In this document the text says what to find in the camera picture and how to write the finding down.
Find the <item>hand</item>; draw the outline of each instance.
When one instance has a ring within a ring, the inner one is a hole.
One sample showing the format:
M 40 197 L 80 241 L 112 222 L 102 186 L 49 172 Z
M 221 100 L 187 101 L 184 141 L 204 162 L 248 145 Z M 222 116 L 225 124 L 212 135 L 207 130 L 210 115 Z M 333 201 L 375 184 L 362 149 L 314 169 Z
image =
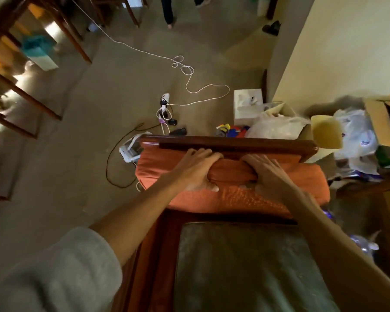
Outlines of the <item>hand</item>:
M 270 160 L 264 154 L 247 154 L 241 159 L 250 164 L 256 171 L 259 176 L 255 184 L 256 193 L 266 199 L 284 202 L 292 194 L 301 191 L 281 168 L 277 160 Z
M 216 184 L 210 183 L 207 178 L 211 166 L 223 158 L 221 153 L 204 148 L 198 151 L 189 149 L 177 166 L 167 174 L 181 190 L 209 189 L 219 191 Z

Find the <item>white box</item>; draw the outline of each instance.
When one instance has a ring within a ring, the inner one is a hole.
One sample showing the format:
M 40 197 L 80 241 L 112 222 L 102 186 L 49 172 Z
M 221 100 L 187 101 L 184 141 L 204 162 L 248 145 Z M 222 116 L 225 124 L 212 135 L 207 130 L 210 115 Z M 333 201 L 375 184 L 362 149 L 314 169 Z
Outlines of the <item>white box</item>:
M 264 110 L 261 89 L 234 90 L 234 125 L 251 126 Z

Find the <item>black cable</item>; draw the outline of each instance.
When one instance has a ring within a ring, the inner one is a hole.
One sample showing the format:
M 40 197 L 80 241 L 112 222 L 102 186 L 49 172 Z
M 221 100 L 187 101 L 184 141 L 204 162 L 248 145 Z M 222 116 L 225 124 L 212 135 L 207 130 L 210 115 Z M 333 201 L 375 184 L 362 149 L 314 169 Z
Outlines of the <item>black cable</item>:
M 150 130 L 150 129 L 153 129 L 153 128 L 156 128 L 158 126 L 160 126 L 161 124 L 158 123 L 157 125 L 154 125 L 152 127 L 149 127 L 149 128 L 146 128 L 146 129 L 139 129 L 141 126 L 143 126 L 144 123 L 140 123 L 139 125 L 135 126 L 132 130 L 130 130 L 128 133 L 126 133 L 124 136 L 121 137 L 121 139 L 115 144 L 114 148 L 111 150 L 110 154 L 109 154 L 109 157 L 107 158 L 107 162 L 106 162 L 106 179 L 107 181 L 115 186 L 115 187 L 118 187 L 119 189 L 126 189 L 128 188 L 129 186 L 131 186 L 134 181 L 137 179 L 136 177 L 131 181 L 131 183 L 127 184 L 126 186 L 121 186 L 121 185 L 117 185 L 115 183 L 113 183 L 110 179 L 109 179 L 109 159 L 111 157 L 111 154 L 113 153 L 114 149 L 119 145 L 119 143 L 125 138 L 127 137 L 129 134 L 131 134 L 133 131 L 147 131 L 147 130 Z

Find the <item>bare foot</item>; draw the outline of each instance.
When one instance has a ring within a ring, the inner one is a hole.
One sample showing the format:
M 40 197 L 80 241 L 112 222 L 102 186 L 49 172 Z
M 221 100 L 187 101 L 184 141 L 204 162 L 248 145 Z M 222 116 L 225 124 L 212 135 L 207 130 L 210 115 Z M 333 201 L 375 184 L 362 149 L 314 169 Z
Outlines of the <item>bare foot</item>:
M 203 7 L 204 5 L 208 5 L 211 3 L 211 0 L 204 0 L 201 4 L 197 5 L 197 9 L 199 9 L 200 7 Z

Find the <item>forearm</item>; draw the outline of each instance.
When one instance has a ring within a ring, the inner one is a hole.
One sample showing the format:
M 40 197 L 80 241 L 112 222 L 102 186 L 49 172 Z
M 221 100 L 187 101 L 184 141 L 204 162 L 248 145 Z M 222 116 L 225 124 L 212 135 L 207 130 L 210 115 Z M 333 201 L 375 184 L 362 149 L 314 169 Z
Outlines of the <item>forearm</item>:
M 123 266 L 180 191 L 180 184 L 164 175 L 130 204 L 112 211 L 90 228 L 105 238 Z
M 313 197 L 295 191 L 285 204 L 341 311 L 390 311 L 390 279 L 323 214 Z

